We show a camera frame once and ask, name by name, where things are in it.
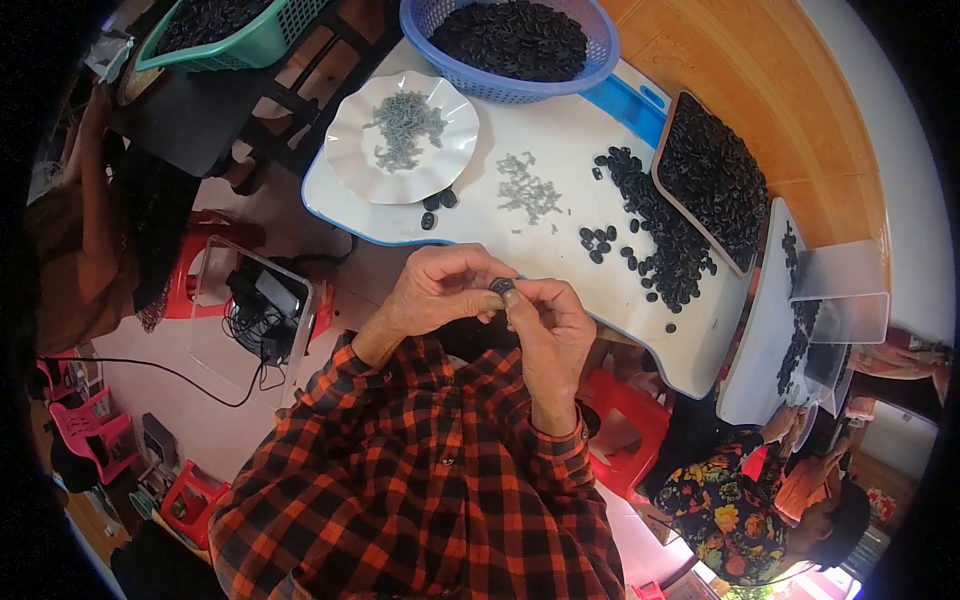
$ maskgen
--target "wooden wall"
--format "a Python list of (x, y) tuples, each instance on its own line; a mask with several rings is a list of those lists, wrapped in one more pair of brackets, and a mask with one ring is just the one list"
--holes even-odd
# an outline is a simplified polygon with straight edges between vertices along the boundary
[(796, 0), (599, 0), (621, 56), (667, 93), (689, 88), (747, 142), (808, 246), (873, 238), (886, 208), (870, 136)]

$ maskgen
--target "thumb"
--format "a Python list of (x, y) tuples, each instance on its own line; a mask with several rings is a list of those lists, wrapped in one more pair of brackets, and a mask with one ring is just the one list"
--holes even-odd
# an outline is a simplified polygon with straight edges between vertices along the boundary
[(467, 289), (442, 298), (444, 311), (450, 321), (464, 317), (476, 317), (482, 312), (503, 309), (503, 299), (496, 292)]
[(540, 322), (540, 313), (526, 296), (520, 294), (516, 289), (507, 290), (503, 295), (503, 303), (507, 308), (507, 319), (514, 326), (516, 335), (522, 341), (526, 338), (528, 341), (545, 334), (546, 327)]

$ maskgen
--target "white table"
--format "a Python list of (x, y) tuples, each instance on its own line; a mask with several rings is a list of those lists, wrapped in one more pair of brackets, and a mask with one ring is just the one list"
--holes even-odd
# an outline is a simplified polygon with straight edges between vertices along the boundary
[[(394, 75), (403, 70), (436, 75), (404, 39), (373, 72)], [(669, 108), (669, 97), (623, 60), (614, 74), (634, 88), (646, 85)], [(662, 301), (647, 302), (649, 290), (627, 269), (620, 248), (631, 246), (643, 258), (656, 249), (650, 234), (631, 234), (619, 190), (607, 171), (598, 181), (590, 170), (593, 158), (611, 146), (627, 146), (649, 169), (655, 149), (607, 113), (580, 96), (550, 98), (532, 105), (505, 106), (471, 99), (480, 118), (476, 151), (464, 173), (453, 184), (460, 204), (441, 208), (437, 225), (420, 228), (423, 206), (371, 204), (353, 196), (317, 155), (303, 179), (303, 204), (318, 217), (364, 239), (382, 245), (480, 242), (487, 250), (525, 277), (556, 277), (569, 281), (587, 311), (598, 321), (617, 329), (651, 350), (664, 380), (688, 396), (705, 396), (720, 370), (736, 328), (750, 285), (738, 278), (715, 252), (716, 276), (705, 272), (702, 296), (675, 315)], [(553, 181), (563, 195), (557, 202), (562, 213), (541, 217), (528, 225), (523, 210), (498, 210), (506, 199), (497, 198), (499, 183), (508, 179), (496, 171), (496, 162), (507, 154), (536, 157), (528, 168), (534, 177)], [(595, 265), (580, 245), (581, 227), (614, 225), (618, 237), (602, 265)], [(665, 326), (675, 324), (668, 334)]]

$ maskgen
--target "black hair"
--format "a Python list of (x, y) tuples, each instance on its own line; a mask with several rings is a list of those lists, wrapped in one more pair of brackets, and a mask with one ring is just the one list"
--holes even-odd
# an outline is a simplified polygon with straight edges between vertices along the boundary
[(822, 568), (839, 566), (860, 543), (870, 525), (870, 499), (863, 488), (848, 478), (840, 484), (840, 498), (836, 508), (826, 517), (833, 524), (833, 532), (810, 548), (808, 559)]

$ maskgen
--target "stool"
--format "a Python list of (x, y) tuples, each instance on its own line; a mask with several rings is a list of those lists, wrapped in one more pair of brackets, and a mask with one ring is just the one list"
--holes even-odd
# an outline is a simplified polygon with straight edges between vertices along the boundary
[[(120, 474), (120, 471), (127, 468), (140, 456), (139, 452), (134, 452), (122, 461), (117, 461), (113, 458), (113, 453), (110, 452), (120, 435), (133, 427), (133, 417), (130, 416), (130, 413), (124, 413), (115, 419), (111, 418), (110, 415), (98, 418), (93, 414), (93, 405), (109, 394), (109, 391), (110, 388), (104, 389), (80, 408), (70, 409), (56, 402), (50, 405), (50, 417), (53, 418), (57, 429), (63, 436), (66, 447), (77, 456), (92, 460), (97, 466), (97, 471), (100, 473), (100, 482), (103, 484), (113, 481)], [(100, 460), (86, 440), (94, 436), (100, 436), (107, 448), (108, 461), (106, 465), (101, 465)]]
[(593, 472), (600, 483), (621, 498), (628, 502), (645, 502), (634, 488), (657, 461), (660, 444), (670, 425), (670, 411), (649, 394), (620, 383), (603, 369), (593, 370), (587, 383), (593, 388), (593, 400), (589, 406), (596, 411), (601, 423), (615, 409), (636, 427), (641, 436), (640, 448), (636, 452), (620, 448), (613, 454), (606, 454), (609, 465), (591, 457)]
[[(267, 234), (260, 225), (240, 221), (221, 210), (200, 210), (190, 215), (186, 233), (183, 235), (183, 250), (180, 262), (170, 277), (170, 294), (163, 312), (164, 319), (189, 319), (193, 313), (193, 300), (197, 295), (197, 276), (190, 275), (190, 265), (206, 249), (213, 235), (252, 250), (267, 243)], [(197, 306), (198, 317), (223, 317), (224, 305)]]
[[(170, 527), (190, 538), (198, 548), (209, 550), (210, 544), (206, 536), (210, 515), (213, 514), (213, 506), (217, 499), (227, 493), (230, 484), (222, 483), (214, 490), (193, 476), (191, 471), (195, 466), (190, 460), (183, 465), (183, 470), (174, 480), (174, 485), (170, 486), (170, 491), (163, 498), (160, 516)], [(186, 506), (186, 512), (181, 518), (176, 518), (173, 514), (174, 502), (178, 496), (183, 498), (183, 504)]]

